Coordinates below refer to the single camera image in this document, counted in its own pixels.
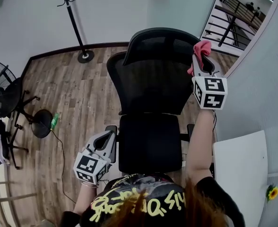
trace black t-shirt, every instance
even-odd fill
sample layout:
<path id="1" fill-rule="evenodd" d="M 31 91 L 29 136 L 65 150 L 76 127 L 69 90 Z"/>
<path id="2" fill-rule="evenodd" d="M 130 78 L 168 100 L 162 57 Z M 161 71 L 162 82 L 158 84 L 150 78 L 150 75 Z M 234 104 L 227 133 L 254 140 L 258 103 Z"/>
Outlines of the black t-shirt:
<path id="1" fill-rule="evenodd" d="M 231 197 L 217 184 L 214 178 L 206 177 L 197 183 L 197 189 L 224 209 L 232 220 L 230 226 L 243 227 L 244 219 Z M 132 174 L 111 181 L 102 193 L 94 198 L 82 216 L 66 211 L 61 227 L 98 227 L 113 214 L 131 195 L 139 196 L 145 190 L 142 211 L 149 226 L 185 226 L 184 189 L 166 175 Z"/>

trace railing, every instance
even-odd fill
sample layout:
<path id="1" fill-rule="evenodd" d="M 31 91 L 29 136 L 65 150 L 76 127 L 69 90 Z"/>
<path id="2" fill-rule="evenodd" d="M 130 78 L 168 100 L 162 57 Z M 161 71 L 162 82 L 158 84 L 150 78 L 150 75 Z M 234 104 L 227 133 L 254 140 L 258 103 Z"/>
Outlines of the railing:
<path id="1" fill-rule="evenodd" d="M 249 44 L 249 42 L 251 41 L 251 39 L 249 39 L 247 36 L 245 36 L 245 33 L 239 33 L 240 30 L 243 30 L 251 35 L 255 35 L 255 32 L 254 31 L 250 31 L 248 30 L 249 27 L 251 27 L 252 29 L 254 29 L 255 31 L 258 30 L 258 27 L 253 24 L 252 22 L 248 21 L 247 19 L 243 18 L 242 16 L 240 16 L 239 14 L 236 14 L 236 13 L 233 13 L 232 11 L 230 11 L 229 9 L 226 9 L 226 8 L 223 8 L 223 7 L 220 7 L 218 5 L 215 6 L 215 9 L 219 10 L 219 11 L 222 11 L 224 13 L 226 13 L 227 15 L 227 19 L 224 19 L 222 17 L 218 17 L 218 16 L 215 16 L 215 15 L 211 15 L 212 17 L 215 17 L 217 19 L 220 19 L 222 21 L 225 21 L 228 23 L 228 27 L 225 28 L 221 25 L 217 25 L 215 23 L 212 23 L 212 22 L 209 22 L 210 25 L 212 26 L 216 26 L 216 27 L 219 27 L 221 29 L 224 29 L 225 32 L 224 34 L 221 34 L 221 33 L 218 33 L 216 31 L 211 31 L 211 30 L 205 30 L 208 34 L 215 34 L 215 35 L 220 35 L 222 36 L 221 40 L 218 40 L 218 39 L 213 39 L 213 38 L 210 38 L 210 37 L 206 37 L 206 36 L 203 36 L 202 38 L 204 39 L 208 39 L 208 40 L 211 40 L 211 41 L 216 41 L 216 42 L 219 42 L 218 46 L 221 47 L 223 44 L 226 44 L 226 45 L 229 45 L 231 47 L 234 47 L 234 48 L 237 48 L 237 49 L 240 49 L 240 50 L 244 50 L 246 48 L 246 46 Z M 236 19 L 240 20 L 240 21 L 243 21 L 247 26 L 247 28 L 244 28 L 242 26 L 239 26 L 235 23 Z M 228 33 L 231 32 L 233 34 L 233 38 L 230 37 L 230 36 L 227 36 Z M 230 39 L 230 40 L 233 40 L 234 41 L 234 44 L 230 44 L 230 43 L 226 43 L 225 42 L 225 39 Z"/>
<path id="2" fill-rule="evenodd" d="M 253 11 L 250 11 L 243 3 L 239 0 L 220 0 L 223 4 L 225 4 L 232 12 L 240 15 L 241 17 L 247 19 L 252 24 L 254 24 L 257 29 L 252 28 L 255 32 L 260 28 L 262 21 L 258 18 L 257 15 L 254 14 Z"/>

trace person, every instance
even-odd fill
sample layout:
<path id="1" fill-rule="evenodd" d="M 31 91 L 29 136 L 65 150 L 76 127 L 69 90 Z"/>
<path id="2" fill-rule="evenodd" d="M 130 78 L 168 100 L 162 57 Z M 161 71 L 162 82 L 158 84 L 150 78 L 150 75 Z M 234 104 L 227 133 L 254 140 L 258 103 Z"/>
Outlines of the person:
<path id="1" fill-rule="evenodd" d="M 245 226 L 209 170 L 213 117 L 212 110 L 200 110 L 187 152 L 185 188 L 157 173 L 112 180 L 98 196 L 94 185 L 82 183 L 74 210 L 63 213 L 60 226 Z"/>
<path id="2" fill-rule="evenodd" d="M 246 7 L 248 8 L 249 11 L 251 11 L 251 12 L 254 11 L 253 2 L 251 2 L 251 3 L 247 2 Z"/>
<path id="3" fill-rule="evenodd" d="M 258 17 L 260 15 L 260 7 L 257 7 L 253 14 Z"/>

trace sunflower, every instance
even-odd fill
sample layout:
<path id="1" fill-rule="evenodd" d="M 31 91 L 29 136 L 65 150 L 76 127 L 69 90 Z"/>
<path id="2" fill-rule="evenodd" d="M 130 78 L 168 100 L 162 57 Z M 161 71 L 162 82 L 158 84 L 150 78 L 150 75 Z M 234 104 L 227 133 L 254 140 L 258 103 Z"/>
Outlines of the sunflower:
<path id="1" fill-rule="evenodd" d="M 270 185 L 266 191 L 267 201 L 275 199 L 277 195 L 278 195 L 278 187 Z"/>

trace wooden floor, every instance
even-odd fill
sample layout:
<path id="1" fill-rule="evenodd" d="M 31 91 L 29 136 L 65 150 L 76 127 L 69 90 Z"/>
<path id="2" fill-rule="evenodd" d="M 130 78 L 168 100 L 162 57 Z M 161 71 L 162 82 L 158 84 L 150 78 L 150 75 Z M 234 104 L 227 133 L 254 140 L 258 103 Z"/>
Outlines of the wooden floor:
<path id="1" fill-rule="evenodd" d="M 89 64 L 77 61 L 79 52 L 68 52 L 33 61 L 24 78 L 24 89 L 30 96 L 37 95 L 40 101 L 33 101 L 26 111 L 35 114 L 47 109 L 52 114 L 59 113 L 60 119 L 55 134 L 63 141 L 65 153 L 64 189 L 76 200 L 80 182 L 74 176 L 72 167 L 78 151 L 94 133 L 101 132 L 107 125 L 119 124 L 120 101 L 117 91 L 107 73 L 106 62 L 125 47 L 94 49 L 95 57 Z M 236 61 L 231 57 L 212 52 L 211 56 L 222 65 L 226 72 Z M 181 133 L 186 133 L 186 125 L 195 123 L 198 106 L 193 95 L 178 116 Z M 61 173 L 63 157 L 61 144 L 50 133 L 44 139 L 36 138 L 31 126 L 21 116 L 18 123 L 23 125 L 16 137 L 16 145 L 27 147 L 29 153 L 15 150 L 17 164 L 23 169 L 9 167 L 12 196 L 37 193 L 36 197 L 14 201 L 20 226 L 35 226 L 43 219 L 58 225 L 61 214 L 72 210 L 74 204 L 62 193 Z M 182 151 L 186 153 L 184 142 Z M 184 169 L 169 173 L 176 183 L 184 185 Z M 103 179 L 120 177 L 117 163 Z M 105 186 L 100 184 L 100 192 Z"/>

